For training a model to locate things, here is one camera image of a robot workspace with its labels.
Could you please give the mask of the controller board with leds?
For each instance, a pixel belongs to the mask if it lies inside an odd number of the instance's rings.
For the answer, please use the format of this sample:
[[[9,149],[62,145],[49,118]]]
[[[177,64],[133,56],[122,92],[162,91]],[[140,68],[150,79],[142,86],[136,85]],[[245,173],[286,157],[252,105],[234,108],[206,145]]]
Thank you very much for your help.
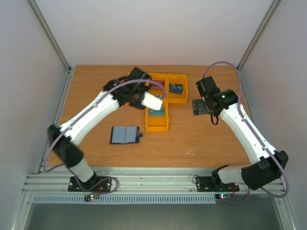
[[[215,198],[218,200],[230,199],[231,197],[232,197],[232,194],[225,194],[225,193],[220,193],[220,194],[215,195]]]
[[[85,201],[85,202],[92,202],[92,201],[94,201],[94,200],[96,200],[96,199],[98,199],[98,198],[99,198],[99,195],[98,195],[98,194],[85,195],[85,196],[84,196],[84,201]]]

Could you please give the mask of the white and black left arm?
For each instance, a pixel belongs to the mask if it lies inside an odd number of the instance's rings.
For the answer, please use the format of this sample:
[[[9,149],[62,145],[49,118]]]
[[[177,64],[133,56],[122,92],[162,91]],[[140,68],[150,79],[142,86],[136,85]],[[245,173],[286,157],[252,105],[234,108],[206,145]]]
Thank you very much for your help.
[[[97,176],[78,145],[99,122],[123,105],[129,104],[140,110],[148,107],[148,100],[153,98],[149,93],[152,84],[148,73],[134,67],[127,76],[109,80],[95,99],[73,118],[60,126],[52,124],[48,127],[48,154],[55,152],[84,190],[91,191],[96,187]]]

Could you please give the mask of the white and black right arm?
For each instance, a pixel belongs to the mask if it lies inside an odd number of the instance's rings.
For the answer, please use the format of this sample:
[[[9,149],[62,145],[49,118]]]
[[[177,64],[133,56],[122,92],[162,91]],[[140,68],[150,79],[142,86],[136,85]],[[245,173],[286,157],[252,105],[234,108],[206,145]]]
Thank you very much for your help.
[[[251,122],[238,96],[233,90],[221,91],[212,77],[196,82],[201,99],[193,101],[194,114],[198,108],[211,116],[211,123],[217,125],[222,119],[233,131],[243,146],[250,164],[247,166],[221,166],[212,171],[212,186],[222,190],[228,184],[245,184],[252,190],[280,179],[288,162],[285,151],[265,140]]]

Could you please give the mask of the orange bin front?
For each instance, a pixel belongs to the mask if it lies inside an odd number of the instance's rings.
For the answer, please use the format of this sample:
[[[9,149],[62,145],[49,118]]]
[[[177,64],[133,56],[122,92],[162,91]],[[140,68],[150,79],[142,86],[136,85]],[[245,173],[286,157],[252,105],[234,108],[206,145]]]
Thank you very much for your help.
[[[169,131],[169,112],[168,104],[163,105],[165,116],[149,117],[149,108],[145,113],[145,129],[147,132],[168,132]]]

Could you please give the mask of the left controller board with LEDs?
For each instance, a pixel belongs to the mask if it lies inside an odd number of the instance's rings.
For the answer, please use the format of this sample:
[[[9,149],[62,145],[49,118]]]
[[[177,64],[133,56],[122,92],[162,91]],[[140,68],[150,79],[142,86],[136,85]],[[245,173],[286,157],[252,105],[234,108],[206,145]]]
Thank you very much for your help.
[[[98,195],[98,194],[85,195],[85,196],[84,196],[84,201],[85,201],[85,202],[92,202],[92,201],[94,201],[94,200],[96,200],[96,199],[98,199],[98,198],[99,198],[99,195]]]

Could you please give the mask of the teal credit card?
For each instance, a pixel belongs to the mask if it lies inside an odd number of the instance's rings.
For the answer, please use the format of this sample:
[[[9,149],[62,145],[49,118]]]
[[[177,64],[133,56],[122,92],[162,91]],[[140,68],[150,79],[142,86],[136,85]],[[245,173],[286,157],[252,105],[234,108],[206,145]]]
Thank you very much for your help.
[[[159,110],[149,109],[149,117],[165,116],[165,108],[161,107]]]

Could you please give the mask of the blue card holder wallet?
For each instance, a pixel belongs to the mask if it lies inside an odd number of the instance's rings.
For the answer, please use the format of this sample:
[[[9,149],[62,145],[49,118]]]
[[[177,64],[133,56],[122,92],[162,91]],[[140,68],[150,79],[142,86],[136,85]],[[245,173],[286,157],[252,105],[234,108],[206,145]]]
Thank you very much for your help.
[[[110,144],[136,144],[142,137],[143,134],[138,126],[113,126]]]

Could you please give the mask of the right controller board with LEDs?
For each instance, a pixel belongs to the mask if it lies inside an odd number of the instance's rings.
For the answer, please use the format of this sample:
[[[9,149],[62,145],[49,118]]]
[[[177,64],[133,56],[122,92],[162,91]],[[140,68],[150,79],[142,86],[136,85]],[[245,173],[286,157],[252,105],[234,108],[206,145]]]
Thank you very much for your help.
[[[225,193],[220,193],[220,194],[215,195],[215,198],[218,200],[230,199],[231,197],[232,197],[232,194],[225,194]]]

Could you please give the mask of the red credit card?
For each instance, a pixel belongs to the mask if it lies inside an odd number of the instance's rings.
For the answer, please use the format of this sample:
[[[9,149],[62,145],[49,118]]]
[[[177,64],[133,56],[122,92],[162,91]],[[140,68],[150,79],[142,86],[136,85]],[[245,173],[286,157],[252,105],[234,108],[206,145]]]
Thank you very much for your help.
[[[155,81],[155,82],[152,84],[152,87],[155,87],[155,88],[160,87],[160,86],[162,86],[162,87],[165,86],[165,82],[164,82],[163,80],[161,80],[161,81]]]

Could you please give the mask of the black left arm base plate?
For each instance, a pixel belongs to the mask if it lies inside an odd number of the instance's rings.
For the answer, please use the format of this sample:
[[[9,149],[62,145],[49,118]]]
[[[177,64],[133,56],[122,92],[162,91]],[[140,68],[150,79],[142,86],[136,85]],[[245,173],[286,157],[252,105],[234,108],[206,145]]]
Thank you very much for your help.
[[[110,177],[94,176],[87,182],[71,177],[68,184],[69,192],[110,192],[112,179]]]

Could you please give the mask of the aluminium rail frame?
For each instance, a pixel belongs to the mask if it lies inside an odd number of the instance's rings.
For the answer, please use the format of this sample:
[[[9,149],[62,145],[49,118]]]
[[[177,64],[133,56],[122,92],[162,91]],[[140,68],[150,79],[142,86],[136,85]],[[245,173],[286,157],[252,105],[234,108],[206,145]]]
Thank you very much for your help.
[[[99,176],[119,180],[119,194],[195,194],[195,175],[209,176],[211,168],[150,168],[150,167],[93,167]],[[29,174],[22,191],[33,194],[66,194],[71,173],[64,167],[51,172]]]

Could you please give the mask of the blue credit card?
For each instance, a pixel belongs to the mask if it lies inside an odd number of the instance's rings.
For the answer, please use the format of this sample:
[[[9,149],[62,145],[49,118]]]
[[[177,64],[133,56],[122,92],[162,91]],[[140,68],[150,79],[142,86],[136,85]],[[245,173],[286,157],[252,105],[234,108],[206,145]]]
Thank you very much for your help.
[[[182,84],[169,84],[169,92],[181,95],[183,93]]]

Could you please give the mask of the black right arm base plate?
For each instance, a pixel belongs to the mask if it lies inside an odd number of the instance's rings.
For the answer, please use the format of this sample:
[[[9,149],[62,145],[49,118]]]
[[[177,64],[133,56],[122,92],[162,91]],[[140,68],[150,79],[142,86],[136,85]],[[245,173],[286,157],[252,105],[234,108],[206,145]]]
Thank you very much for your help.
[[[198,192],[239,192],[239,185],[234,183],[220,184],[215,186],[209,176],[194,176],[193,183],[196,185]]]

